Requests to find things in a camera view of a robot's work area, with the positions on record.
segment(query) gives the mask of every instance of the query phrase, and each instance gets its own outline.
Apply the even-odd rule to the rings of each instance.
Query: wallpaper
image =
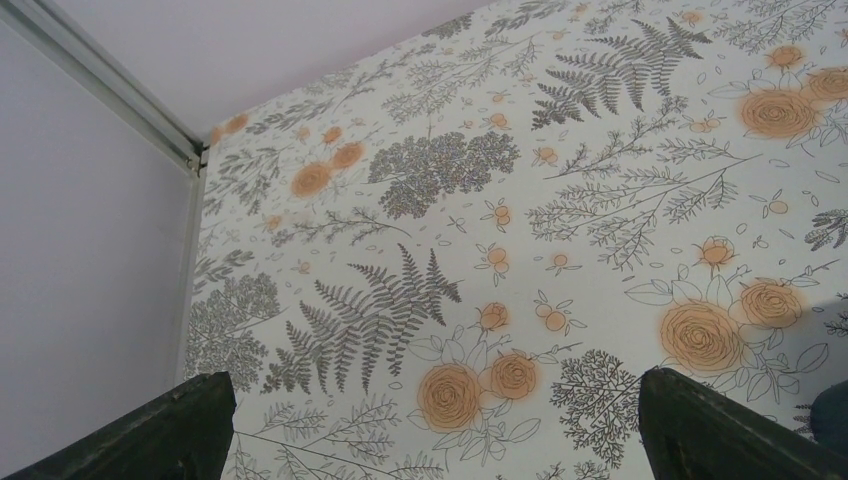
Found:
[[[845,380],[846,0],[495,3],[211,143],[226,478],[650,478],[645,370],[806,436]]]

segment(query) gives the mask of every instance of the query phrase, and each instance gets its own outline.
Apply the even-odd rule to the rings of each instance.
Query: wall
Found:
[[[169,388],[190,180],[0,23],[0,476]]]
[[[490,1],[59,4],[188,128],[205,137],[232,115]]]

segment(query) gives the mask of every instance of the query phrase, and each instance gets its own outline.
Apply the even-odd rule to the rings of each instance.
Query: fern illustration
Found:
[[[533,112],[533,129],[552,122],[563,124],[567,119],[583,121],[582,111],[601,118],[602,105],[618,115],[618,98],[624,90],[636,108],[642,110],[642,97],[650,86],[660,95],[671,95],[671,74],[684,58],[702,59],[693,43],[712,43],[703,33],[692,33],[668,20],[668,33],[639,20],[642,35],[593,38],[588,41],[607,45],[615,52],[557,55],[557,59],[572,70],[547,70],[548,75],[564,85],[539,84],[539,89],[551,97],[537,100],[541,110]]]
[[[402,270],[390,274],[384,267],[348,264],[368,282],[369,289],[330,286],[315,282],[315,289],[329,310],[300,303],[309,330],[286,324],[290,350],[277,349],[280,363],[269,365],[263,393],[284,387],[300,387],[311,393],[313,368],[318,385],[326,394],[333,375],[336,388],[344,392],[347,377],[357,359],[361,361],[362,388],[368,392],[377,363],[388,363],[394,376],[401,373],[407,345],[425,321],[445,326],[441,313],[443,297],[459,303],[456,282],[448,282],[430,250],[430,261],[422,272],[412,255],[398,244]]]
[[[813,218],[813,226],[816,228],[804,237],[804,241],[813,246],[812,251],[830,242],[833,248],[840,247],[848,239],[848,210],[822,212]]]

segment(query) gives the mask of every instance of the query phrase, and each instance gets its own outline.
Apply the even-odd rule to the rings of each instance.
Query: orange rose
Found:
[[[770,55],[766,56],[771,59],[771,64],[776,67],[791,67],[804,58],[804,54],[801,53],[801,49],[791,45],[787,47],[777,47]]]
[[[701,258],[698,259],[698,263],[706,263],[712,268],[718,267],[721,269],[734,257],[733,243],[725,237],[709,237],[704,245],[698,248],[701,250]]]
[[[241,115],[236,115],[231,118],[229,122],[224,126],[224,131],[233,134],[241,130],[247,126],[247,114],[242,113]]]
[[[505,355],[483,370],[480,384],[500,398],[524,398],[536,388],[536,364],[517,353]]]
[[[730,315],[738,322],[785,328],[801,317],[801,302],[791,289],[774,280],[751,285],[739,297],[730,306]]]
[[[848,67],[825,68],[810,74],[808,87],[821,100],[848,98]]]
[[[292,180],[292,193],[300,198],[311,197],[330,183],[330,169],[312,163],[300,169]]]
[[[660,335],[663,348],[690,370],[726,370],[742,353],[736,325],[727,312],[709,303],[672,308],[663,318]]]
[[[333,168],[347,168],[358,162],[365,153],[365,146],[359,142],[348,143],[340,148],[333,158],[330,160],[330,166]]]
[[[480,326],[484,330],[494,330],[506,325],[509,313],[501,303],[490,303],[480,312]]]
[[[818,114],[810,101],[798,92],[764,90],[742,105],[742,122],[752,131],[776,138],[788,138],[813,128]]]
[[[424,375],[418,387],[418,406],[436,432],[463,430],[480,414],[480,385],[464,365],[440,365]]]

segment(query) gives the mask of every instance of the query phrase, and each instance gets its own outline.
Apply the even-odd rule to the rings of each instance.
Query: ceiling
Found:
[[[74,0],[60,7],[198,138],[491,0]]]

